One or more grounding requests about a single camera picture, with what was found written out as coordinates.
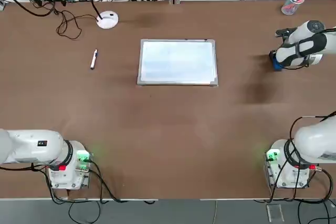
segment brown table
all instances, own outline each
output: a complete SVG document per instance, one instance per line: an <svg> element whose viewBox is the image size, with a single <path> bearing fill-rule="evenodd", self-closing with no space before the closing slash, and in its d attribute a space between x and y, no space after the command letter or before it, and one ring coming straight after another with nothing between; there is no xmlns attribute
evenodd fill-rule
<svg viewBox="0 0 336 224"><path fill-rule="evenodd" d="M99 3L99 10L119 14L119 24L102 30L80 19L77 41L55 33L60 17L7 5L0 13L0 126L51 129L82 142L120 198L267 198L264 152L288 137L295 118L328 114L336 101L333 56L283 72L273 72L267 57L281 43L276 29L310 19L334 26L336 1L306 1L294 16L281 14L282 3ZM67 10L94 14L90 3ZM138 86L142 38L215 39L219 86ZM327 169L336 175L336 166ZM0 177L2 198L49 197L42 174ZM328 183L318 177L297 196L324 196ZM98 191L93 179L72 196L98 198Z"/></svg>

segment white robotic arm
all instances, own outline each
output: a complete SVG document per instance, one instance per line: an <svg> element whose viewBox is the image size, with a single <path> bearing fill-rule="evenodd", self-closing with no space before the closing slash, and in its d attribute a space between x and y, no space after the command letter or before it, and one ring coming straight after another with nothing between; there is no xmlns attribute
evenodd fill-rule
<svg viewBox="0 0 336 224"><path fill-rule="evenodd" d="M302 162L336 163L336 116L301 127L294 136L294 144Z"/></svg>
<svg viewBox="0 0 336 224"><path fill-rule="evenodd" d="M297 152L293 151L290 140L281 139L266 153L265 168L270 185L277 182L277 187L303 188L307 185L309 170L315 169L316 164L336 163L336 116L301 127L293 142Z"/></svg>
<svg viewBox="0 0 336 224"><path fill-rule="evenodd" d="M310 20L297 29L279 31L277 34L283 37L283 44L271 51L270 56L281 67L314 65L323 54L336 54L336 32L325 33L327 30L320 21Z"/></svg>
<svg viewBox="0 0 336 224"><path fill-rule="evenodd" d="M0 164L48 165L53 188L79 189L87 184L91 155L77 141L64 140L55 131L0 129Z"/></svg>

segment whiteboard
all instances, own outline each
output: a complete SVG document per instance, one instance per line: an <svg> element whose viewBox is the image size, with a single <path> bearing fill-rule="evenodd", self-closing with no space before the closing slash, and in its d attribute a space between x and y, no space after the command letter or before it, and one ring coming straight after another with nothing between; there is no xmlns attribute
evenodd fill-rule
<svg viewBox="0 0 336 224"><path fill-rule="evenodd" d="M217 86L215 41L142 39L138 84Z"/></svg>

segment pen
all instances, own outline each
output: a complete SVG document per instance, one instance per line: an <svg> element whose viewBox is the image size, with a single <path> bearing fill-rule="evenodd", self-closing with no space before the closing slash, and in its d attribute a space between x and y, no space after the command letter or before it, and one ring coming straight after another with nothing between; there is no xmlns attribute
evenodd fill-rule
<svg viewBox="0 0 336 224"><path fill-rule="evenodd" d="M93 53L92 62L90 66L91 69L95 69L97 56L98 56L98 50L96 49L95 52Z"/></svg>

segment lamp base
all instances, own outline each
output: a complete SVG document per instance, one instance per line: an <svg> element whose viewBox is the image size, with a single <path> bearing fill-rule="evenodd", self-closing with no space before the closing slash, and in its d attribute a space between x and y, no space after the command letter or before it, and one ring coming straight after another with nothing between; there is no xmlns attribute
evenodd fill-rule
<svg viewBox="0 0 336 224"><path fill-rule="evenodd" d="M119 22L118 14L110 10L106 10L105 12L102 12L100 16L103 19L100 19L100 17L98 16L97 25L103 29L111 29L115 27L117 23Z"/></svg>

